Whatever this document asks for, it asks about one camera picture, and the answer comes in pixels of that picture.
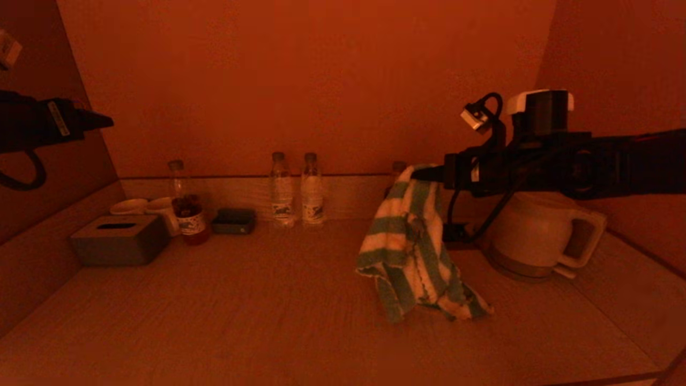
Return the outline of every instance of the cup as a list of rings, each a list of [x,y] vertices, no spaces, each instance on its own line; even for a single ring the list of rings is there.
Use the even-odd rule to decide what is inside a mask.
[[[147,200],[144,198],[122,201],[112,205],[110,213],[115,216],[145,214],[145,204],[147,204]]]
[[[145,206],[145,213],[162,216],[171,237],[181,234],[181,230],[178,228],[178,220],[176,220],[176,215],[174,214],[171,197],[163,197],[150,201]]]

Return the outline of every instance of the small tray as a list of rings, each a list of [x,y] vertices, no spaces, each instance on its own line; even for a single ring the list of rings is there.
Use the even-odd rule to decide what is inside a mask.
[[[216,234],[251,234],[255,228],[255,211],[252,209],[222,208],[212,220]]]

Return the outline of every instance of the white kettle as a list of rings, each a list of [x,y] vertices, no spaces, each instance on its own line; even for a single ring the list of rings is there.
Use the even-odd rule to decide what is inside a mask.
[[[607,225],[559,193],[517,192],[479,244],[488,261],[517,280],[538,282],[551,272],[569,279],[589,262]]]

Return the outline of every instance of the gray tissue box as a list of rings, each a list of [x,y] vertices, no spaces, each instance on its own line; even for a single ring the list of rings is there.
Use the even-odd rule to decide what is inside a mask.
[[[157,215],[102,216],[69,240],[83,265],[143,265],[169,244],[169,234]]]

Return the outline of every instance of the striped towel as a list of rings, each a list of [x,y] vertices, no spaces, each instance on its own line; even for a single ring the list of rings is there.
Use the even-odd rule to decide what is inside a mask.
[[[438,183],[410,179],[430,166],[410,166],[381,204],[357,258],[357,272],[376,279],[389,321],[398,323],[415,304],[438,308],[450,319],[493,313],[460,280],[442,243]]]

